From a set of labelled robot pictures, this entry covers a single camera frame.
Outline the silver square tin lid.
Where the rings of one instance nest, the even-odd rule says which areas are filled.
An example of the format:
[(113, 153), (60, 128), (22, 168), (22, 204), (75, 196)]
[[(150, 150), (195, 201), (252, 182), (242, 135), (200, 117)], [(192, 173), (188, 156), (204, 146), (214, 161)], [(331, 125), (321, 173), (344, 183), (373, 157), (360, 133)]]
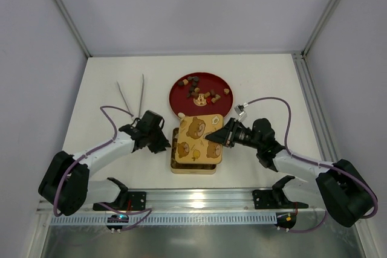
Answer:
[(219, 164), (223, 146), (206, 137), (223, 127), (220, 114), (185, 116), (180, 120), (175, 159), (180, 164)]

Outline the metal tweezers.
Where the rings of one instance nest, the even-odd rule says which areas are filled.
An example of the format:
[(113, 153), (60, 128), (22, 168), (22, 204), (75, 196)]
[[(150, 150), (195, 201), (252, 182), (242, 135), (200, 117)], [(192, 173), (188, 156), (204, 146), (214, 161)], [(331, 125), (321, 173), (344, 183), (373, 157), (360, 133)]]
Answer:
[(132, 117), (141, 117), (145, 93), (145, 75), (141, 74), (133, 85), (121, 80), (116, 80), (115, 83), (127, 111), (131, 113)]

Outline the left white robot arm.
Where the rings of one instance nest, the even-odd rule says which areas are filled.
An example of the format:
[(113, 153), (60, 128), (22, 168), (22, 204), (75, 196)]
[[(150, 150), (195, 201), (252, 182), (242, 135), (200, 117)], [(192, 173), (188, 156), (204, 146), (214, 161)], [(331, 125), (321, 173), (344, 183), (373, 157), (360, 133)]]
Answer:
[(53, 205), (56, 217), (75, 214), (84, 205), (116, 211), (129, 202), (128, 188), (115, 178), (93, 181), (91, 177), (115, 160), (148, 148), (152, 153), (171, 145), (163, 133), (164, 118), (148, 111), (122, 127), (114, 126), (113, 137), (97, 147), (74, 155), (60, 151), (53, 157), (38, 193)]

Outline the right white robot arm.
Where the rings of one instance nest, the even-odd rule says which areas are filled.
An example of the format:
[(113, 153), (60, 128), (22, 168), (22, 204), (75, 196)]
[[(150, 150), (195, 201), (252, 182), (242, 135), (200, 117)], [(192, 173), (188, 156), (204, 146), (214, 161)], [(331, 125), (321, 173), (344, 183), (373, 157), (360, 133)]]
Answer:
[(254, 148), (264, 168), (285, 175), (270, 190), (253, 191), (256, 209), (319, 208), (344, 227), (377, 211), (376, 195), (349, 161), (297, 157), (276, 141), (266, 118), (255, 120), (251, 128), (232, 118), (206, 139), (229, 148), (236, 144)]

